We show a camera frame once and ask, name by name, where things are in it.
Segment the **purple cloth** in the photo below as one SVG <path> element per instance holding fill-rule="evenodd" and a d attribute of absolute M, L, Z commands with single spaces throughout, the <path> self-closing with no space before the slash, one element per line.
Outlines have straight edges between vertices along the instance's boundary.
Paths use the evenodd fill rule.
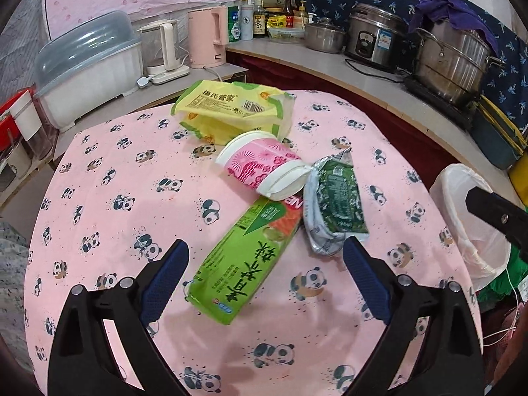
<path fill-rule="evenodd" d="M 491 47 L 493 53 L 499 54 L 499 42 L 492 30 L 462 0 L 420 0 L 414 7 L 408 32 L 414 33 L 421 28 L 425 18 L 433 22 L 449 20 L 455 30 L 475 30 Z"/>

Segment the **green tea carton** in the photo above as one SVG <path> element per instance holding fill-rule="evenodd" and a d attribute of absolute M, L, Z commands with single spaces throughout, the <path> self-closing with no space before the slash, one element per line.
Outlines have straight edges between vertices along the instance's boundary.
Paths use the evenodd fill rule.
<path fill-rule="evenodd" d="M 257 199 L 206 256 L 186 293 L 200 313 L 229 325 L 268 277 L 303 217 L 300 193 Z"/>

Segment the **red storage tray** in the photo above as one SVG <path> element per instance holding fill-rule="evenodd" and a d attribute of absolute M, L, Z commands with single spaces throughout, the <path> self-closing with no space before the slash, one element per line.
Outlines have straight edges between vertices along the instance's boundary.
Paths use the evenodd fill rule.
<path fill-rule="evenodd" d="M 24 88 L 24 89 L 28 89 L 33 98 L 34 89 L 33 88 Z M 14 102 L 13 97 L 15 96 L 15 94 L 1 105 L 1 150 L 2 151 L 5 151 L 5 149 L 8 149 L 12 145 L 14 140 L 18 140 L 20 137 L 22 137 L 17 125 L 14 122 L 13 117 L 11 116 L 9 112 L 9 106 L 11 105 L 11 103 Z"/>

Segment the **white lidded canister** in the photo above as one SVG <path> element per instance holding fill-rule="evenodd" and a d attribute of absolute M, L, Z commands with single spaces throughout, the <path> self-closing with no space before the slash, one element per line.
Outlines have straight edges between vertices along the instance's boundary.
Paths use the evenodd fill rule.
<path fill-rule="evenodd" d="M 42 122 L 35 102 L 28 89 L 21 90 L 13 97 L 9 112 L 22 137 L 28 143 L 36 159 L 44 159 L 52 149 L 52 138 Z"/>

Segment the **dark green foil packet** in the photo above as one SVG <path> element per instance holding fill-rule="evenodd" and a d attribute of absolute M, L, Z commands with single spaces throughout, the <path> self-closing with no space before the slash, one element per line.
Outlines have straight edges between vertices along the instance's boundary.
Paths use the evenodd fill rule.
<path fill-rule="evenodd" d="M 369 238 L 351 149 L 312 165 L 303 188 L 303 225 L 313 253 L 322 256 L 337 254 L 350 237 Z"/>

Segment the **white glass kettle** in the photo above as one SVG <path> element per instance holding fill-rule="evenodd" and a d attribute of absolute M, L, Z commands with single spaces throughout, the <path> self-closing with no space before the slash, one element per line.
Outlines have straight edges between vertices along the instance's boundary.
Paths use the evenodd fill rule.
<path fill-rule="evenodd" d="M 146 82 L 161 85 L 190 74 L 190 67 L 181 57 L 176 19 L 155 20 L 142 27 L 141 54 Z"/>

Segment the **white dish rack box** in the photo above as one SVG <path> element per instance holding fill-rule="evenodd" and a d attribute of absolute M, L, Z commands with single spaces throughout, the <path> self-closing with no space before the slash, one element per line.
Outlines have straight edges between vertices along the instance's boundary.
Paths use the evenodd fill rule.
<path fill-rule="evenodd" d="M 126 13 L 112 11 L 39 51 L 36 97 L 52 126 L 67 131 L 97 107 L 134 92 L 142 74 L 141 38 Z"/>

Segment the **dark soy sauce bottle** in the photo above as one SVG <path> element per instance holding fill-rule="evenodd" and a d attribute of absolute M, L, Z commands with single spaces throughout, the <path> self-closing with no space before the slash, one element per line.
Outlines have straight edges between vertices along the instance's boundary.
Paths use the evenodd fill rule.
<path fill-rule="evenodd" d="M 266 35 L 266 13 L 262 0 L 253 0 L 253 38 L 262 39 Z"/>

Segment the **yellow seasoning packet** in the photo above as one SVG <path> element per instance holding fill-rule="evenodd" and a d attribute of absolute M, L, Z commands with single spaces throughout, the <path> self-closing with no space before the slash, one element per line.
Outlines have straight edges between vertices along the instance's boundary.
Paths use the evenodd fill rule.
<path fill-rule="evenodd" d="M 267 28 L 270 29 L 284 29 L 288 27 L 286 15 L 269 15 L 267 18 Z"/>

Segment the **green plastic bag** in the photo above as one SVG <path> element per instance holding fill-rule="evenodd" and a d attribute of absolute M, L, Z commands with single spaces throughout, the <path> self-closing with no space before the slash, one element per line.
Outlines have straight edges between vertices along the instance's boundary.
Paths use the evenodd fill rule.
<path fill-rule="evenodd" d="M 517 288 L 527 276 L 528 266 L 519 256 L 519 248 L 511 246 L 507 269 L 488 286 L 478 292 L 480 303 L 497 303 Z"/>

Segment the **green tin can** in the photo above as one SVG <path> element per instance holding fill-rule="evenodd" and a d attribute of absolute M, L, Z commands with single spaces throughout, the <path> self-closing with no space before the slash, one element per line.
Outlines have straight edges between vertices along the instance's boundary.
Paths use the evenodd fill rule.
<path fill-rule="evenodd" d="M 227 8 L 227 33 L 230 43 L 238 41 L 241 37 L 239 16 L 240 7 L 238 5 L 229 5 Z"/>

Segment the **pink electric kettle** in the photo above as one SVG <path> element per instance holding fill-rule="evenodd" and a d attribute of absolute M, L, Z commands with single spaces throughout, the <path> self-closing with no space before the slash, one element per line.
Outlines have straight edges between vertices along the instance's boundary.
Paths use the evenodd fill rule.
<path fill-rule="evenodd" d="M 224 5 L 189 11 L 190 67 L 214 68 L 226 62 L 228 44 L 227 7 Z"/>

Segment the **white bagged trash bin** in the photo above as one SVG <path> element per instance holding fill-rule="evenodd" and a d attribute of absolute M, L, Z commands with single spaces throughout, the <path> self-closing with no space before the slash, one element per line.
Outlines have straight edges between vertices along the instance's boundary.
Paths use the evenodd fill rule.
<path fill-rule="evenodd" d="M 474 290 L 480 291 L 506 270 L 511 244 L 505 235 L 468 211 L 465 199 L 474 187 L 492 192 L 470 167 L 449 165 L 434 181 L 430 196 L 461 253 Z"/>

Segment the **steel rice cooker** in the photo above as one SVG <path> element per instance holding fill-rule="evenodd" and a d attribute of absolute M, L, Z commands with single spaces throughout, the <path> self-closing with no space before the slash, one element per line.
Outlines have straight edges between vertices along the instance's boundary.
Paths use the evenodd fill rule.
<path fill-rule="evenodd" d="M 407 34 L 405 21 L 373 5 L 357 4 L 349 15 L 345 55 L 384 71 L 396 69 Z"/>

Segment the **yellow electric pot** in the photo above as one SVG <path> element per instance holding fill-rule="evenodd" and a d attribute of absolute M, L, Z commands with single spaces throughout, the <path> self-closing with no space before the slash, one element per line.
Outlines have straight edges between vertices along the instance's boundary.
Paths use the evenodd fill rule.
<path fill-rule="evenodd" d="M 528 206 L 528 169 L 527 161 L 519 160 L 509 170 L 508 176 L 518 197 Z"/>

